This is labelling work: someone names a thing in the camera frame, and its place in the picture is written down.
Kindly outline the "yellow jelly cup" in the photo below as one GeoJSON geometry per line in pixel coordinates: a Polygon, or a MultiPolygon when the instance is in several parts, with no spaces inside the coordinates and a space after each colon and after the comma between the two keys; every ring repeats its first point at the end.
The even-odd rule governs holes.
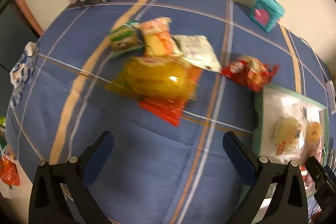
{"type": "Polygon", "coordinates": [[[322,126],[319,122],[309,122],[306,129],[306,141],[317,143],[322,136],[322,126]]]}

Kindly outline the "clear round cake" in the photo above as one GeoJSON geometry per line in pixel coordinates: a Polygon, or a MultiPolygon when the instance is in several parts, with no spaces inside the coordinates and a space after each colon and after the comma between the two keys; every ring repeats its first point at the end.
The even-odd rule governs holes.
{"type": "Polygon", "coordinates": [[[301,157],[306,140],[307,109],[304,105],[292,105],[277,121],[273,143],[276,146],[275,159],[288,163],[301,157]]]}

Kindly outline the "white tray teal rim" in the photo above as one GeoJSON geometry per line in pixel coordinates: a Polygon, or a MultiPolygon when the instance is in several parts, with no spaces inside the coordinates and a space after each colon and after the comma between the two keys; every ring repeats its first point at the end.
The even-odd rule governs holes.
{"type": "Polygon", "coordinates": [[[271,162],[298,163],[308,199],[315,194],[315,184],[305,170],[310,156],[326,162],[329,148],[327,107],[290,89],[267,84],[255,95],[258,117],[253,131],[252,151],[271,162]]]}

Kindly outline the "red candy bag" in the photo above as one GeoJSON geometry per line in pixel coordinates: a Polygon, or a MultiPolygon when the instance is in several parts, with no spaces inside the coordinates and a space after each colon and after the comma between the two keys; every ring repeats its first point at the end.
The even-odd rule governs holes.
{"type": "Polygon", "coordinates": [[[279,69],[278,64],[263,63],[252,56],[239,56],[224,66],[221,74],[240,86],[260,92],[279,69]]]}

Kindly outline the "crumpled blue white wrapper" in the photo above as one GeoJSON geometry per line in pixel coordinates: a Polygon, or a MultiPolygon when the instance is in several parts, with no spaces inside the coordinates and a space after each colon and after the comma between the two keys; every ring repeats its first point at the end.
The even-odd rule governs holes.
{"type": "Polygon", "coordinates": [[[10,106],[13,109],[16,108],[18,103],[21,101],[26,83],[30,82],[31,76],[35,70],[38,52],[39,44],[35,42],[28,42],[20,59],[9,73],[10,82],[13,86],[13,92],[10,97],[10,106]]]}

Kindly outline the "orange patterned snack packet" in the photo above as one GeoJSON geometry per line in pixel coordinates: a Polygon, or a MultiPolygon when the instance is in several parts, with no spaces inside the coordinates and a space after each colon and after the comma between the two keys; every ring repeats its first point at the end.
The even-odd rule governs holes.
{"type": "Polygon", "coordinates": [[[187,79],[191,81],[193,86],[191,94],[187,98],[167,99],[161,97],[145,97],[138,103],[139,107],[151,112],[169,124],[178,127],[187,102],[197,99],[198,81],[202,75],[202,71],[203,69],[193,65],[189,69],[187,79]]]}

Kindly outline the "yellow transparent snack bag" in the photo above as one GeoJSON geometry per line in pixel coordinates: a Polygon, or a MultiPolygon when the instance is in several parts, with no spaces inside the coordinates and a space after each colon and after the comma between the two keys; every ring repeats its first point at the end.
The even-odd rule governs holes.
{"type": "Polygon", "coordinates": [[[140,100],[192,100],[202,69],[178,57],[130,57],[106,85],[110,92],[140,100]]]}

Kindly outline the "teal toy house box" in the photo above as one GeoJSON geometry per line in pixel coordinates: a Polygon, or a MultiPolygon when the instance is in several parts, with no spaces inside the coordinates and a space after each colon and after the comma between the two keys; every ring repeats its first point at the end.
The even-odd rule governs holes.
{"type": "Polygon", "coordinates": [[[276,0],[255,0],[249,18],[270,33],[284,14],[285,9],[276,0]]]}

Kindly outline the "small green snack packet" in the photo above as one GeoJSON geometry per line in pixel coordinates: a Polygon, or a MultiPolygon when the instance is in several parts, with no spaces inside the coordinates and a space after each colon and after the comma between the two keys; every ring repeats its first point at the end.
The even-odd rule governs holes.
{"type": "Polygon", "coordinates": [[[138,25],[139,23],[136,20],[131,20],[109,33],[108,39],[112,49],[112,59],[142,50],[145,47],[137,28],[138,25]]]}

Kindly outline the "orange white snack packet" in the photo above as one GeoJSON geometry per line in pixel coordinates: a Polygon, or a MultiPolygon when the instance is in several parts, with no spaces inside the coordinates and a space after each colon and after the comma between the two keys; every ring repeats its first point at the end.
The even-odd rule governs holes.
{"type": "Polygon", "coordinates": [[[145,43],[144,55],[179,57],[183,53],[170,34],[171,19],[159,17],[136,25],[145,43]]]}

